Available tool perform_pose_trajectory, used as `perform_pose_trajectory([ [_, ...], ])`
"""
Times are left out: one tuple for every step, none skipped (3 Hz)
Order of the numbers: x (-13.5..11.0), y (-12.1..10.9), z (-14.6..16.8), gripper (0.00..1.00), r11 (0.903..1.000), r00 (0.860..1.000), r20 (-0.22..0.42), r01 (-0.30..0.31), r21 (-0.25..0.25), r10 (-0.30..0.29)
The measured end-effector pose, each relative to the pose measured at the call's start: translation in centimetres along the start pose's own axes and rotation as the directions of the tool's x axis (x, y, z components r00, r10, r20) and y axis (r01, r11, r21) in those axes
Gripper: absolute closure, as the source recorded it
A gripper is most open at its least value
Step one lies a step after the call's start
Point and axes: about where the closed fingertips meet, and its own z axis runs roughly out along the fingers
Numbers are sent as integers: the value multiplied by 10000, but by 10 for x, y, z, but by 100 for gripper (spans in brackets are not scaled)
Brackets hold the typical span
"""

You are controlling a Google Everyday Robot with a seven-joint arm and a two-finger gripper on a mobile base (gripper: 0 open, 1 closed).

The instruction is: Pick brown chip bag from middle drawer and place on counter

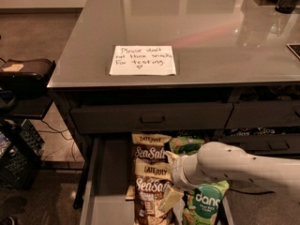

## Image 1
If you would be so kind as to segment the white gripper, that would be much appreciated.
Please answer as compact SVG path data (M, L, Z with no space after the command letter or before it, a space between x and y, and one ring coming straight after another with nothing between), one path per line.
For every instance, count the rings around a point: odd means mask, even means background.
M172 165L171 178L176 187L166 187L163 199L158 207L158 210L163 213L167 213L179 203L184 196L182 190L188 191L198 188L203 182L203 172L196 155L179 157L171 151L166 151L165 155L168 163Z

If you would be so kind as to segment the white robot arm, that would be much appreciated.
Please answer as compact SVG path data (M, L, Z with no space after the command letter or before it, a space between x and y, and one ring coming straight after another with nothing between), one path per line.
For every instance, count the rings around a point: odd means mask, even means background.
M266 188L300 203L300 160L262 157L223 142L207 142L196 154L166 152L173 186L183 191L204 183L237 180Z

